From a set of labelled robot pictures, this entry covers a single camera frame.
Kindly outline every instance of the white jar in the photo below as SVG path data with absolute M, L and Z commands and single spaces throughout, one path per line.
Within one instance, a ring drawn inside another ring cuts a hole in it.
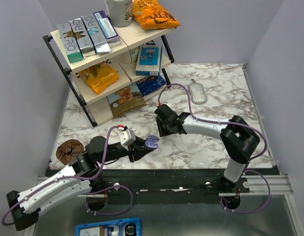
M 113 26 L 125 27 L 132 23 L 132 0 L 105 0 L 105 4 Z
M 133 48 L 126 51 L 125 53 L 120 54 L 119 61 L 125 64 L 135 63 L 138 59 L 139 47 Z

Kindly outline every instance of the cable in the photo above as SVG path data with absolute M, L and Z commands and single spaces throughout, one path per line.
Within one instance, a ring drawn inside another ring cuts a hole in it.
M 196 120 L 198 120 L 198 121 L 206 122 L 206 123 L 211 123 L 211 124 L 219 124 L 219 125 L 220 125 L 220 124 L 231 124 L 231 125 L 237 125 L 237 126 L 241 126 L 241 127 L 244 127 L 244 128 L 251 129 L 251 130 L 253 130 L 254 132 L 256 132 L 258 135 L 260 135 L 261 138 L 262 138 L 263 141 L 264 141 L 264 148 L 263 148 L 263 150 L 262 150 L 259 154 L 257 154 L 256 156 L 251 157 L 250 160 L 249 160 L 249 162 L 250 162 L 251 160 L 253 160 L 253 159 L 256 159 L 257 157 L 262 156 L 262 155 L 266 152 L 266 149 L 268 148 L 268 143 L 267 143 L 267 141 L 266 141 L 265 136 L 264 136 L 259 130 L 255 129 L 255 128 L 249 126 L 249 125 L 245 125 L 245 124 L 241 124 L 241 123 L 236 123 L 236 122 L 230 122 L 230 121 L 221 121 L 221 122 L 219 122 L 219 121 L 213 121 L 213 120 L 207 120 L 207 119 L 200 119 L 200 118 L 197 118 L 197 117 L 193 114 L 192 109 L 191 109 L 191 100 L 190 100 L 189 92 L 188 92 L 187 88 L 184 87 L 184 86 L 181 85 L 181 84 L 174 83 L 174 84 L 167 85 L 165 88 L 163 88 L 163 90 L 161 91 L 161 93 L 160 93 L 160 95 L 159 95 L 159 97 L 158 97 L 158 100 L 157 100 L 157 102 L 158 102 L 159 105 L 161 104 L 161 103 L 160 103 L 160 99 L 161 99 L 162 93 L 163 93 L 168 87 L 170 87 L 170 86 L 172 86 L 172 85 L 178 85 L 178 86 L 182 87 L 182 88 L 186 91 L 187 97 L 188 97 L 188 104 L 189 104 L 190 115 L 191 115 L 194 119 L 196 119 Z
M 119 188 L 119 187 L 120 187 L 120 188 L 124 188 L 124 189 L 126 189 L 126 190 L 130 193 L 131 200 L 130 200 L 130 203 L 129 203 L 129 205 L 128 205 L 128 207 L 127 207 L 126 209 L 124 209 L 124 210 L 122 210 L 122 211 L 119 211 L 119 212 L 116 212 L 116 213 L 100 213 L 100 212 L 97 212 L 97 211 L 92 211 L 92 210 L 88 207 L 88 203 L 87 203 L 87 201 L 86 201 L 86 202 L 85 202 L 85 206 L 86 206 L 86 208 L 87 208 L 87 212 L 92 212 L 92 213 L 94 213 L 94 215 L 119 215 L 119 214 L 122 214 L 122 213 L 128 211 L 128 210 L 131 208 L 132 203 L 133 203 L 133 194 L 132 194 L 131 190 L 130 190 L 129 188 L 127 188 L 126 186 L 123 186 L 123 185 L 111 186 L 111 187 L 102 189 L 102 190 L 100 190 L 100 191 L 94 192 L 94 193 L 88 193 L 87 195 L 98 194 L 98 193 L 105 192 L 105 191 L 107 191 L 107 190 L 109 190 L 109 189 L 116 188 L 116 187 L 118 187 L 118 188 Z
M 261 175 L 259 172 L 254 171 L 254 170 L 245 170 L 244 173 L 246 173 L 246 172 L 255 173 L 255 174 L 259 175 L 262 179 L 264 179 L 264 181 L 265 181 L 265 183 L 266 183 L 266 185 L 268 187 L 268 191 L 269 191 L 268 198 L 267 198 L 266 202 L 262 206 L 260 206 L 257 209 L 254 209 L 254 210 L 248 210 L 248 211 L 232 210 L 232 209 L 229 209 L 227 207 L 227 201 L 226 201 L 226 199 L 224 197 L 221 197 L 221 206 L 224 208 L 224 210 L 227 210 L 227 211 L 230 211 L 230 212 L 233 212 L 233 213 L 238 213 L 238 214 L 250 214 L 250 213 L 254 213 L 254 212 L 257 212 L 259 210 L 262 210 L 270 202 L 270 199 L 271 199 L 271 189 L 270 189 L 270 185 L 269 185 L 268 181 L 265 179 L 265 177 L 263 175 Z
M 105 166 L 110 165 L 110 164 L 113 164 L 113 163 L 115 163 L 117 160 L 119 160 L 119 159 L 115 159 L 115 160 L 112 160 L 112 161 L 109 162 L 109 163 L 105 163 Z
M 104 167 L 104 163 L 105 163 L 105 159 L 106 159 L 106 154 L 107 154 L 107 148 L 108 148 L 108 140 L 109 140 L 109 136 L 112 132 L 113 129 L 118 129 L 119 126 L 113 126 L 111 127 L 109 130 L 108 130 L 108 133 L 107 133 L 107 137 L 106 137 L 106 141 L 105 141 L 105 146 L 104 146 L 104 153 L 103 153 L 103 159 L 102 159 L 102 163 L 101 163 L 101 166 L 98 170 L 98 172 L 92 176 L 92 177 L 78 177 L 78 176 L 65 176 L 65 177 L 60 177 L 58 178 L 57 181 L 60 181 L 60 180 L 64 180 L 64 179 L 68 179 L 68 178 L 76 178 L 76 179 L 80 179 L 80 180 L 93 180 L 95 178 L 97 178 L 99 176 L 99 174 L 101 173 L 103 167 Z M 1 223 L 4 225 L 4 226 L 9 226 L 9 225 L 13 225 L 14 222 L 12 223 L 6 223 L 5 222 L 5 219 L 7 217 L 7 215 L 14 209 L 16 208 L 17 206 L 19 206 L 20 204 L 22 204 L 23 202 L 27 201 L 31 196 L 33 196 L 34 194 L 36 194 L 37 192 L 41 191 L 42 189 L 46 188 L 47 186 L 55 183 L 56 181 L 55 180 L 52 180 L 44 185 L 42 185 L 41 187 L 37 188 L 35 191 L 31 192 L 30 194 L 28 194 L 25 198 L 23 198 L 22 200 L 18 201 L 15 205 L 13 205 L 2 217 L 1 219 Z

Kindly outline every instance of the blue tray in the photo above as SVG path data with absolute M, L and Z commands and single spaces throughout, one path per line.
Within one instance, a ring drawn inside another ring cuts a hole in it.
M 125 224 L 135 224 L 137 230 L 137 236 L 141 236 L 141 224 L 139 218 L 127 218 L 127 219 L 120 219 L 120 220 L 111 220 L 105 222 L 98 222 L 92 224 L 84 224 L 84 225 L 77 225 L 75 227 L 75 236 L 80 236 L 80 231 L 86 228 L 94 228 L 98 226 L 103 226 L 107 228 L 109 225 L 118 225 L 119 226 L 119 236 L 123 236 L 123 226 Z

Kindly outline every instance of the orange bag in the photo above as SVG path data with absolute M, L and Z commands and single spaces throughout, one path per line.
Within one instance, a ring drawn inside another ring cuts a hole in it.
M 97 94 L 100 94 L 109 85 L 119 79 L 117 72 L 109 65 L 103 65 L 102 62 L 78 73 L 86 84 Z
M 169 11 L 159 5 L 157 0 L 133 0 L 135 20 L 146 29 L 166 29 L 180 26 Z

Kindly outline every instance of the chocolate donut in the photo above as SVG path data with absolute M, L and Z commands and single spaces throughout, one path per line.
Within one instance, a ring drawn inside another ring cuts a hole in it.
M 70 139 L 57 148 L 55 155 L 59 161 L 61 161 L 64 165 L 67 165 L 79 154 L 81 154 L 83 150 L 83 144 L 81 144 L 78 140 Z

